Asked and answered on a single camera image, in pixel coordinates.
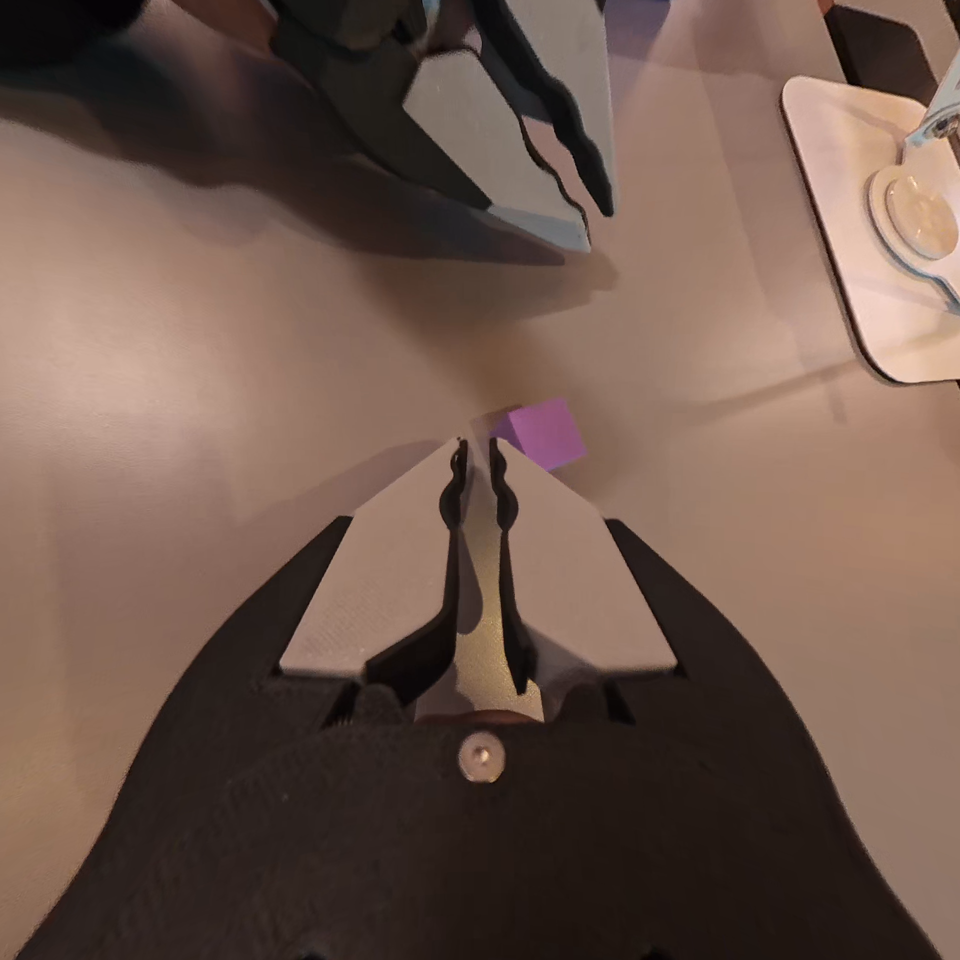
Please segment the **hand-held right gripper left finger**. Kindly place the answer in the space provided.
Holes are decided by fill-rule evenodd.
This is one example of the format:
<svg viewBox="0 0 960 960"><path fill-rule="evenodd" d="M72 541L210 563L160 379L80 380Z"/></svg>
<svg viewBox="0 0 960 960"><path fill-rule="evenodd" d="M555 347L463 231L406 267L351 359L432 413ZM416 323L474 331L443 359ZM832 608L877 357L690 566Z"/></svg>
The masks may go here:
<svg viewBox="0 0 960 960"><path fill-rule="evenodd" d="M450 668L458 636L470 449L451 438L355 511L279 670L392 690L408 706Z"/></svg>

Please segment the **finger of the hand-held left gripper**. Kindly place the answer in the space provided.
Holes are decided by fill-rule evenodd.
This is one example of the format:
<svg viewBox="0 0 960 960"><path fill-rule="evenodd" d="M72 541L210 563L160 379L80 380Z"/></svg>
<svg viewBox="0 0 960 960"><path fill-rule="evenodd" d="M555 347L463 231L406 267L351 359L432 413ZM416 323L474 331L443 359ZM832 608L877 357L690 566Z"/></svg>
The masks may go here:
<svg viewBox="0 0 960 960"><path fill-rule="evenodd" d="M585 211L533 145L478 54L424 58L403 108L479 188L489 217L560 250L591 250Z"/></svg>
<svg viewBox="0 0 960 960"><path fill-rule="evenodd" d="M521 116L549 123L597 209L618 205L604 3L474 1L481 63Z"/></svg>

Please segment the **purple foam cube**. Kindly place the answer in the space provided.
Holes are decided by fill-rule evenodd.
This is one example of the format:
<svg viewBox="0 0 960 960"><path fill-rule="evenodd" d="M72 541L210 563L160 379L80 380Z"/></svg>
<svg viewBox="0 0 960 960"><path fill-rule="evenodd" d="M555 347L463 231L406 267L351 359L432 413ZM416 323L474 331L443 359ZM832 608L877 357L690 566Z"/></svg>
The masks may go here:
<svg viewBox="0 0 960 960"><path fill-rule="evenodd" d="M561 397L511 409L499 417L489 435L508 442L547 472L587 455L569 403Z"/></svg>

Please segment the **black table cover plate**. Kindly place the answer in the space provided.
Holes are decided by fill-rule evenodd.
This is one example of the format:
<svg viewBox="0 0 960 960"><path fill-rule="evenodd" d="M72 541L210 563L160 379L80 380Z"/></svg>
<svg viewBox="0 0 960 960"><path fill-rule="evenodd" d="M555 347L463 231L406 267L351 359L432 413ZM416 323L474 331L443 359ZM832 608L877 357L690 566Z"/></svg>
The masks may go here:
<svg viewBox="0 0 960 960"><path fill-rule="evenodd" d="M930 102L938 81L915 30L842 4L833 4L823 21L850 86Z"/></svg>

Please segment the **white document stand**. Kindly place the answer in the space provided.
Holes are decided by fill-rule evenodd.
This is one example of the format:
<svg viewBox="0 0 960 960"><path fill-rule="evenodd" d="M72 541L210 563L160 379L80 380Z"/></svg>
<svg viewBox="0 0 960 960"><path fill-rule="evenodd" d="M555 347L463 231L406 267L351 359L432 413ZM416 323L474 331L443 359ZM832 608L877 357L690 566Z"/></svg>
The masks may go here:
<svg viewBox="0 0 960 960"><path fill-rule="evenodd" d="M959 56L930 105L822 78L780 102L860 353L904 385L959 379Z"/></svg>

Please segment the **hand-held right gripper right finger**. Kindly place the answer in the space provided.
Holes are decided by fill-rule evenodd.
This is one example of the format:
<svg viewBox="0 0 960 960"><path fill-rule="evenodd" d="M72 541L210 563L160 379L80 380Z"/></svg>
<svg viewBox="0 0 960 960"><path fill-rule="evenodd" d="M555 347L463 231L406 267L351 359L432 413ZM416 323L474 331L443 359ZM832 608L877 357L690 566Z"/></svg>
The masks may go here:
<svg viewBox="0 0 960 960"><path fill-rule="evenodd" d="M503 647L517 693L678 661L601 512L503 438L488 445L499 529Z"/></svg>

